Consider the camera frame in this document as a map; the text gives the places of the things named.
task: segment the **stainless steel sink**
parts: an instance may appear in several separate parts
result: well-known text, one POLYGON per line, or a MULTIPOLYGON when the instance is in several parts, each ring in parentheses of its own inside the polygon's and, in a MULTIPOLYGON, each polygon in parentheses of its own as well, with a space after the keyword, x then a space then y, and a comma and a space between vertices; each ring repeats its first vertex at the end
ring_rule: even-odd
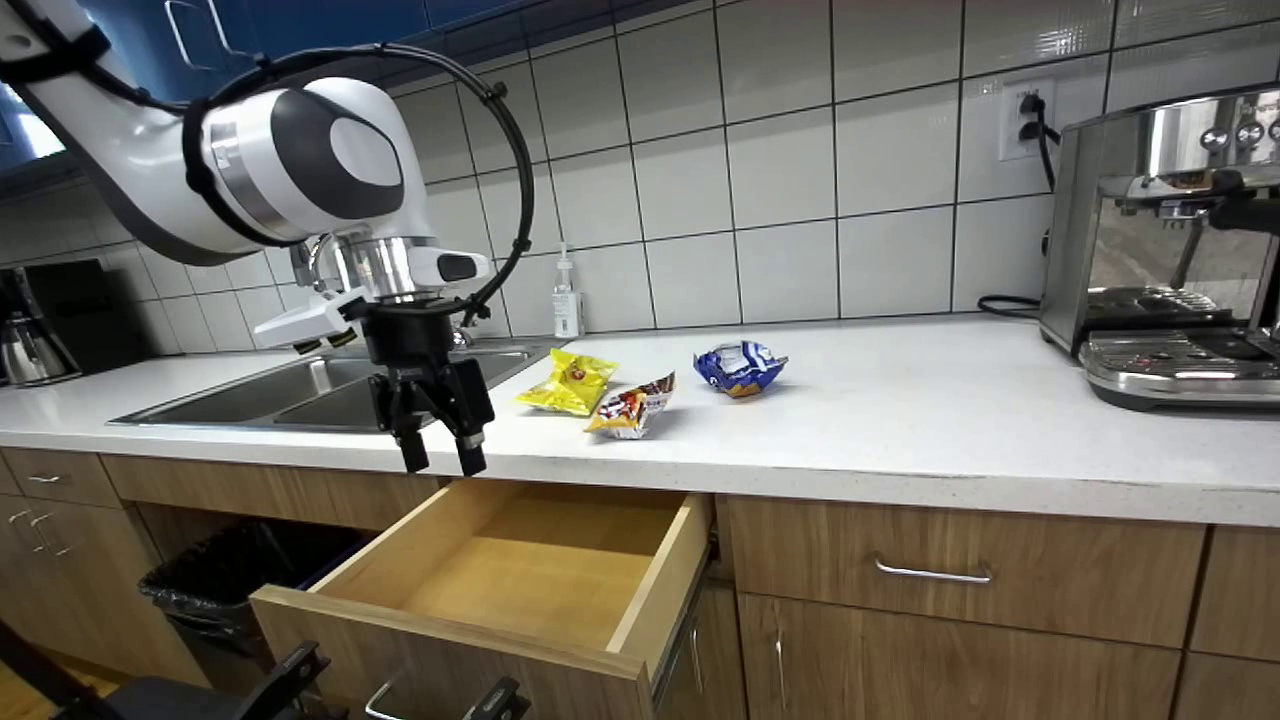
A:
MULTIPOLYGON (((501 383, 545 362, 553 339, 504 339, 460 349, 475 355, 483 383, 501 383)), ((155 403, 116 425, 198 425, 198 427, 270 427, 270 433, 375 433, 364 349, 319 362, 297 362, 198 398, 155 403)))

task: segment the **blue snack bag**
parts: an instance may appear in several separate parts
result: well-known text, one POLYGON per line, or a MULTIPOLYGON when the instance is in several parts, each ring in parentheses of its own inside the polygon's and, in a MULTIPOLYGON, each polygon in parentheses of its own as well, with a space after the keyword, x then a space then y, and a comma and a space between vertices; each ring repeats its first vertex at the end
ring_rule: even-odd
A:
POLYGON ((729 391, 732 401, 758 398, 782 368, 782 355, 771 355, 754 339, 738 346, 721 346, 710 354, 698 354, 692 368, 717 388, 729 391))

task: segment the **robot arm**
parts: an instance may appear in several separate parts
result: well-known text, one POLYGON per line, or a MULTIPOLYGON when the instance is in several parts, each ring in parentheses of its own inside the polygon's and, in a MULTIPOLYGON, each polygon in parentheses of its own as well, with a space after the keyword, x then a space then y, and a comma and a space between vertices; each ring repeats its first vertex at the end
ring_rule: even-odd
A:
POLYGON ((182 266, 225 266, 261 248, 325 238, 339 248, 342 293, 332 309, 274 328, 304 339, 364 324, 381 375, 372 401, 409 473, 427 463, 420 420, 452 427, 464 473, 483 467, 492 420, 475 362, 452 355, 452 311, 483 316, 489 298, 527 251, 531 167, 504 94, 425 49, 339 49, 261 65, 212 100, 162 108, 126 89, 116 53, 72 0, 0 0, 0 81, 88 161, 122 229, 182 266), (389 94, 325 78, 263 89, 339 57, 409 57, 452 73, 504 129, 520 177, 520 229, 507 266, 472 298, 444 300, 447 281, 489 274, 478 255, 425 248, 427 192, 409 129, 389 94))

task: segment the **white countertop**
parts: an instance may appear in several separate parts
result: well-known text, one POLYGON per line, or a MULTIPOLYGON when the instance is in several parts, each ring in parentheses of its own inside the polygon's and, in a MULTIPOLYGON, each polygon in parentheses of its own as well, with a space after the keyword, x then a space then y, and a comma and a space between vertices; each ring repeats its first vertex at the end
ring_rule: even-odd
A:
MULTIPOLYGON (((1027 322, 589 337, 577 349, 617 362, 617 382, 675 368, 669 417, 647 441, 593 441, 581 420, 525 417, 515 391, 545 375, 536 364, 492 391, 489 475, 1280 530, 1280 417, 1111 409, 1027 322), (692 374, 692 354, 737 337, 793 362, 743 403, 692 374)), ((389 436, 111 425, 287 362, 155 362, 9 388, 0 445, 400 473, 389 436)), ((432 473, 455 473, 452 436, 427 427, 425 441, 432 473)))

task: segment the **bottle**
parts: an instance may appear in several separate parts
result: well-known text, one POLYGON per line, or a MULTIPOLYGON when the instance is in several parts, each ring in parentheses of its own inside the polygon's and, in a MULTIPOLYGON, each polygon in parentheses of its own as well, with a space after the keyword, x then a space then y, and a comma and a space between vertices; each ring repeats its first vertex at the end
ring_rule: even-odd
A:
POLYGON ((559 339, 570 339, 581 337, 581 298, 570 290, 570 260, 566 260, 566 248, 559 244, 559 260, 555 260, 555 290, 553 290, 553 309, 555 309, 555 337, 559 339))

